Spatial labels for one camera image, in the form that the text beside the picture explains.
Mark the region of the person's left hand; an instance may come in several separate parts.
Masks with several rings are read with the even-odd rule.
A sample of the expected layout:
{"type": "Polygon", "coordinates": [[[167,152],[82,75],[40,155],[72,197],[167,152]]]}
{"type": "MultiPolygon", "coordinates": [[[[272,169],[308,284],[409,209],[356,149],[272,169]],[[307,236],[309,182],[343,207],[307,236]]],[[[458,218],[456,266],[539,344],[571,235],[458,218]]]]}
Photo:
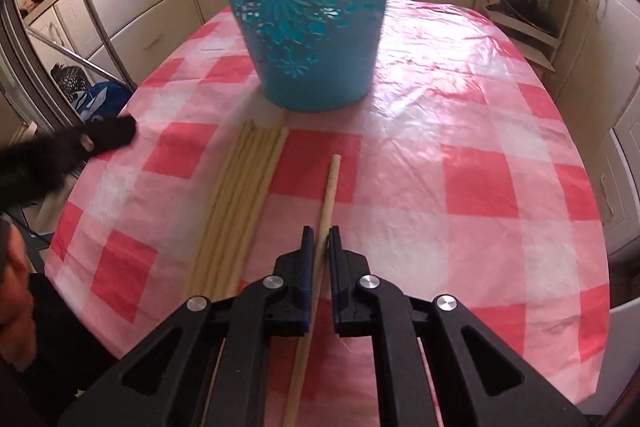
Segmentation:
{"type": "Polygon", "coordinates": [[[37,352],[29,274],[23,237],[15,225],[10,225],[8,262],[1,281],[1,356],[19,372],[32,364],[37,352]]]}

